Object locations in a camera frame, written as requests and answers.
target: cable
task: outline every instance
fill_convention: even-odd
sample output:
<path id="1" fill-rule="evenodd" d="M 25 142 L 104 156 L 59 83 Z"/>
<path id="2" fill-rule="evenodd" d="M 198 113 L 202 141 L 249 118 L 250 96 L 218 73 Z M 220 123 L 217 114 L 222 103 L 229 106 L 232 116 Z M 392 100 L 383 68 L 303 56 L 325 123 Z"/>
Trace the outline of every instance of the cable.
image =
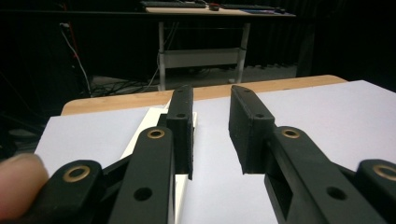
<path id="1" fill-rule="evenodd" d="M 168 40 L 169 40 L 169 44 L 168 44 L 167 49 L 170 48 L 170 46 L 171 46 L 171 44 L 172 44 L 172 42 L 173 42 L 173 39 L 174 39 L 175 33 L 176 33 L 176 31 L 177 31 L 178 25 L 179 25 L 179 22 L 173 22 L 173 23 L 172 23 L 172 28 L 171 28 L 171 31 L 169 32 L 169 35 L 168 35 L 168 36 L 165 38 L 165 40 L 163 41 L 163 44 L 165 45 L 165 44 L 168 42 Z M 160 53 L 157 54 L 157 69 L 155 70 L 154 75 L 153 75 L 152 78 L 151 78 L 151 81 L 148 83 L 147 87 L 146 87 L 145 89 L 143 89 L 142 91 L 140 91 L 139 93 L 145 92 L 148 88 L 151 87 L 151 84 L 152 84 L 152 82 L 153 82 L 155 76 L 157 76 L 157 73 L 158 73 L 158 71 L 160 70 L 160 62 L 159 62 L 159 59 L 160 59 Z"/>
<path id="2" fill-rule="evenodd" d="M 59 25 L 61 25 L 63 27 L 68 27 L 67 23 L 59 23 Z M 73 51 L 73 53 L 74 53 L 74 55 L 75 55 L 75 57 L 76 57 L 76 59 L 78 61 L 78 65 L 81 68 L 82 74 L 85 77 L 85 81 L 87 82 L 88 93 L 92 97 L 91 85 L 90 85 L 90 82 L 88 81 L 87 73 L 85 72 L 84 67 L 81 64 L 81 60 L 79 59 L 78 54 L 76 53 L 74 48 L 71 46 L 71 44 L 70 44 L 69 40 L 67 39 L 66 35 L 64 34 L 64 30 L 62 28 L 61 28 L 61 33 L 62 33 L 62 36 L 64 37 L 64 40 L 67 43 L 67 46 Z"/>
<path id="3" fill-rule="evenodd" d="M 210 74 L 211 68 L 206 68 L 194 75 L 195 78 L 204 78 Z"/>
<path id="4" fill-rule="evenodd" d="M 92 96 L 108 96 L 108 95 L 118 95 L 124 94 L 124 91 L 128 91 L 133 88 L 137 88 L 137 90 L 131 91 L 129 93 L 134 93 L 140 91 L 144 88 L 144 82 L 141 81 L 133 81 L 133 80 L 124 80 L 124 81 L 117 81 L 112 83 L 106 83 L 103 85 L 95 85 L 93 83 L 94 88 L 92 89 Z"/>

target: table top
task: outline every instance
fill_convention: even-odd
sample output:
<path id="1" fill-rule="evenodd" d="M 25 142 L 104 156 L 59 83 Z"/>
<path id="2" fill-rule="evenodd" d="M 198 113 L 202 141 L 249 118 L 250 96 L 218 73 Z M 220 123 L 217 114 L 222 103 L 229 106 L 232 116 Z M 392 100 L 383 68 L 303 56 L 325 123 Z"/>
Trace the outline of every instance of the table top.
<path id="1" fill-rule="evenodd" d="M 346 81 L 344 79 L 341 79 L 340 77 L 324 75 L 316 77 L 296 77 L 271 81 L 239 83 L 237 85 L 249 88 L 255 92 L 264 92 L 299 89 L 343 82 Z M 231 86 L 232 84 L 194 88 L 194 101 L 230 96 Z M 165 105 L 172 97 L 172 93 L 173 91 L 155 91 L 127 95 L 78 99 L 67 103 L 64 106 L 62 115 L 137 108 L 151 105 Z"/>
<path id="2" fill-rule="evenodd" d="M 249 13 L 246 10 L 239 9 L 224 9 L 219 11 L 212 11 L 209 7 L 206 8 L 180 8 L 180 7 L 146 7 L 149 13 L 169 13 L 169 14 L 206 14 L 206 15 L 231 15 L 231 16 L 255 16 L 255 17 L 295 17 L 295 15 L 285 13 L 269 13 L 255 10 L 255 13 Z"/>
<path id="3" fill-rule="evenodd" d="M 227 22 L 284 22 L 302 21 L 313 22 L 312 19 L 298 18 L 297 16 L 268 16 L 266 14 L 253 14 L 251 16 L 241 16 L 236 13 L 179 13 L 177 12 L 156 12 L 147 11 L 55 11 L 55 10 L 24 10 L 24 9 L 0 9 L 0 18 L 30 20 L 32 18 L 52 19 L 52 20 L 126 20 L 126 21 L 227 21 Z"/>

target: finger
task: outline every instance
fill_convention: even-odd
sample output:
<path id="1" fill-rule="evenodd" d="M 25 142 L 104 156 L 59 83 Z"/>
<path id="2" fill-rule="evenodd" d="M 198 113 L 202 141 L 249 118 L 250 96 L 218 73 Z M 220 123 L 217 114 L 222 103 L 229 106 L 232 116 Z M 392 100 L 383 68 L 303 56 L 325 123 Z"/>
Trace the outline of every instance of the finger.
<path id="1" fill-rule="evenodd" d="M 20 154 L 0 163 L 0 220 L 22 216 L 49 176 L 34 154 Z"/>

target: floor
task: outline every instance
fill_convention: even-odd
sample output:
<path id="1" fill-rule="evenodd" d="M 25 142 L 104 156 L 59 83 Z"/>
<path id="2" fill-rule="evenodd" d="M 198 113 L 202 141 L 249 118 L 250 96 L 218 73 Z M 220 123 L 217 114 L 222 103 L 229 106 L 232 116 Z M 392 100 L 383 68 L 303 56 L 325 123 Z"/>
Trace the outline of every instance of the floor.
<path id="1" fill-rule="evenodd" d="M 247 67 L 244 70 L 242 82 L 292 78 L 296 76 L 296 68 L 296 65 Z M 235 73 L 234 68 L 168 69 L 166 70 L 166 89 L 174 90 L 186 84 L 193 87 L 225 85 L 230 83 L 230 79 L 234 78 Z M 158 85 L 158 73 L 149 85 L 112 77 L 94 77 L 92 80 L 92 95 L 98 97 L 157 91 Z"/>

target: desk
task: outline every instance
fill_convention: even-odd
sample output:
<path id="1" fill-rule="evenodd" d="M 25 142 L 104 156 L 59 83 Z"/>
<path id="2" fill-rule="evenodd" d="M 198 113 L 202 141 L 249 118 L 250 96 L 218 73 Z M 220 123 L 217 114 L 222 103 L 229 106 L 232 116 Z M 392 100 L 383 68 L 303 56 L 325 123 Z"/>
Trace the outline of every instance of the desk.
<path id="1" fill-rule="evenodd" d="M 351 170 L 356 170 L 359 161 L 365 159 L 396 162 L 395 93 L 364 81 L 345 82 L 332 76 L 244 85 L 257 92 L 273 90 L 258 95 L 275 115 L 276 125 L 304 130 L 331 161 Z M 196 90 L 195 94 L 198 126 L 194 178 L 187 187 L 180 223 L 276 223 L 263 175 L 242 175 L 228 136 L 230 85 L 206 90 Z M 106 160 L 107 165 L 111 164 L 120 156 L 115 155 L 111 160 L 109 157 L 125 148 L 120 141 L 128 141 L 135 131 L 133 126 L 137 127 L 147 108 L 81 113 L 129 108 L 139 105 L 139 101 L 153 99 L 152 94 L 157 93 L 166 91 L 144 93 L 137 98 L 112 96 L 71 102 L 64 112 L 72 112 L 70 105 L 80 103 L 81 106 L 74 108 L 75 114 L 80 114 L 51 118 L 37 148 L 41 148 L 39 155 L 45 164 L 57 166 L 66 162 L 67 157 L 71 161 Z M 208 99 L 216 94 L 226 97 Z M 158 104 L 155 99 L 148 103 Z"/>
<path id="2" fill-rule="evenodd" d="M 237 17 L 262 17 L 279 18 L 295 17 L 285 13 L 248 13 L 242 10 L 223 9 L 211 11 L 206 8 L 169 8 L 169 7 L 146 7 L 148 13 L 176 14 L 176 15 L 220 15 Z M 195 50 L 164 50 L 163 21 L 159 22 L 159 70 L 160 70 L 160 91 L 165 91 L 165 68 L 207 66 L 214 64 L 236 63 L 236 74 L 234 83 L 242 81 L 245 58 L 248 49 L 248 34 L 250 23 L 246 22 L 243 27 L 241 45 L 234 49 L 195 49 Z"/>
<path id="3" fill-rule="evenodd" d="M 240 83 L 255 92 L 281 91 L 304 87 L 343 83 L 340 77 L 325 75 L 317 77 L 297 77 L 271 81 Z M 230 96 L 232 85 L 194 88 L 194 101 Z M 129 95 L 107 96 L 90 99 L 78 99 L 64 106 L 62 115 L 73 115 L 99 111 L 138 108 L 151 105 L 165 105 L 172 97 L 173 91 L 154 91 Z"/>

